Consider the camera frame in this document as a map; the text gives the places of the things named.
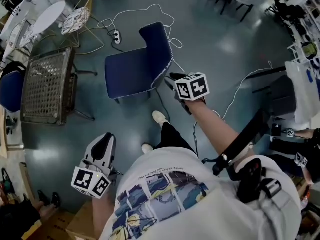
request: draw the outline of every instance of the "white round table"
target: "white round table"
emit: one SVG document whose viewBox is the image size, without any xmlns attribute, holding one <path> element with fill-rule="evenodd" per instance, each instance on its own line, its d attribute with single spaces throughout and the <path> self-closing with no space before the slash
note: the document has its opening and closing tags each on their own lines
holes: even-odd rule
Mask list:
<svg viewBox="0 0 320 240">
<path fill-rule="evenodd" d="M 36 20 L 33 26 L 33 34 L 37 35 L 47 30 L 60 17 L 65 7 L 66 2 L 60 1 L 46 9 Z"/>
</svg>

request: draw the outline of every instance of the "white shoe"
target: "white shoe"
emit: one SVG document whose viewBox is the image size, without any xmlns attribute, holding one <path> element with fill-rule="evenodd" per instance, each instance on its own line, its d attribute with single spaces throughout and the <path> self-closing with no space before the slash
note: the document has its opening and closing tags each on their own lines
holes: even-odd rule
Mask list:
<svg viewBox="0 0 320 240">
<path fill-rule="evenodd" d="M 147 144 L 147 143 L 144 143 L 144 144 L 141 146 L 141 148 L 142 148 L 142 152 L 143 152 L 144 154 L 147 154 L 147 153 L 149 153 L 149 152 L 151 152 L 151 151 L 154 150 L 154 148 L 153 148 L 151 145 Z"/>
<path fill-rule="evenodd" d="M 169 123 L 168 120 L 166 119 L 165 115 L 162 114 L 160 111 L 157 111 L 157 110 L 153 111 L 152 112 L 152 117 L 153 117 L 153 120 L 157 124 L 159 124 L 161 128 L 162 128 L 162 126 L 164 125 L 165 122 Z"/>
</svg>

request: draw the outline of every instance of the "blue chair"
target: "blue chair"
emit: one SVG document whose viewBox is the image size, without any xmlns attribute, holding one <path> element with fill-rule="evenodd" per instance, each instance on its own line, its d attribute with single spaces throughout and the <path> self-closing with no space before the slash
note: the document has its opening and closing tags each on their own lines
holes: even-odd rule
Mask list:
<svg viewBox="0 0 320 240">
<path fill-rule="evenodd" d="M 119 98 L 157 88 L 172 64 L 171 46 L 161 22 L 143 27 L 139 33 L 146 42 L 146 48 L 111 55 L 105 59 L 107 93 L 116 102 L 119 102 Z"/>
<path fill-rule="evenodd" d="M 21 109 L 21 99 L 24 87 L 25 70 L 20 63 L 13 61 L 3 70 L 0 79 L 0 104 L 9 112 L 17 112 Z"/>
</svg>

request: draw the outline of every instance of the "concrete floor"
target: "concrete floor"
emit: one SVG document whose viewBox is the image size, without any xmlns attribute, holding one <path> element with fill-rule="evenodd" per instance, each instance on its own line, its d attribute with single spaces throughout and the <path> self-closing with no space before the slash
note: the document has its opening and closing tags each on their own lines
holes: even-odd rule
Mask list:
<svg viewBox="0 0 320 240">
<path fill-rule="evenodd" d="M 78 0 L 67 1 L 76 4 Z M 211 92 L 207 104 L 223 115 L 240 81 L 248 73 L 269 68 L 269 60 L 276 68 L 292 59 L 287 50 L 291 40 L 285 29 L 274 23 L 263 10 L 255 8 L 240 23 L 245 6 L 236 12 L 238 5 L 233 2 L 220 16 L 223 2 L 215 4 L 215 1 L 93 0 L 93 14 L 103 20 L 113 18 L 125 10 L 146 9 L 152 4 L 160 4 L 165 13 L 175 18 L 171 37 L 183 43 L 182 49 L 172 47 L 175 60 L 186 72 L 199 71 L 206 74 Z M 168 25 L 171 23 L 171 19 L 162 15 L 156 7 L 149 11 L 122 14 L 115 21 L 122 35 L 122 44 L 118 47 L 124 51 L 144 47 L 139 29 L 157 21 Z M 96 24 L 93 20 L 90 23 L 92 27 Z M 72 212 L 79 209 L 86 200 L 70 184 L 74 167 L 79 165 L 87 145 L 103 133 L 113 133 L 117 139 L 114 166 L 125 173 L 142 155 L 143 143 L 159 143 L 161 129 L 153 121 L 152 111 L 164 112 L 156 92 L 152 93 L 150 99 L 141 94 L 123 98 L 120 104 L 108 98 L 104 62 L 107 56 L 118 52 L 111 48 L 111 38 L 105 30 L 97 29 L 95 33 L 106 46 L 93 54 L 77 56 L 75 63 L 80 70 L 98 72 L 98 76 L 79 76 L 76 95 L 76 108 L 93 115 L 96 121 L 90 122 L 71 115 L 62 127 L 22 125 L 25 159 L 33 189 L 41 189 L 48 196 L 53 191 L 58 192 L 62 198 L 62 207 Z M 87 51 L 98 45 L 87 33 L 81 36 L 81 50 Z M 180 72 L 180 69 L 173 64 L 169 71 Z M 251 93 L 252 84 L 259 88 L 266 85 L 245 81 L 225 118 L 239 132 L 261 105 L 261 95 Z M 193 117 L 175 101 L 173 93 L 164 83 L 158 90 L 172 125 L 194 147 Z M 200 159 L 216 157 L 217 153 L 202 131 L 197 128 L 196 132 Z M 259 143 L 256 152 L 263 152 L 267 144 L 267 141 Z"/>
</svg>

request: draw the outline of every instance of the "white t-shirt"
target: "white t-shirt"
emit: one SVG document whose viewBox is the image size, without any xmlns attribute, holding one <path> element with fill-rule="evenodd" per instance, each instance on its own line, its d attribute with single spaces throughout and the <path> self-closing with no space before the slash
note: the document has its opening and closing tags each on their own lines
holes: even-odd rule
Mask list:
<svg viewBox="0 0 320 240">
<path fill-rule="evenodd" d="M 292 180 L 260 155 L 248 157 L 236 171 L 256 157 L 266 178 L 281 183 L 286 214 L 268 210 L 275 206 L 270 200 L 240 202 L 238 182 L 214 176 L 188 149 L 164 147 L 141 156 L 124 175 L 100 240 L 295 239 L 301 206 Z"/>
</svg>

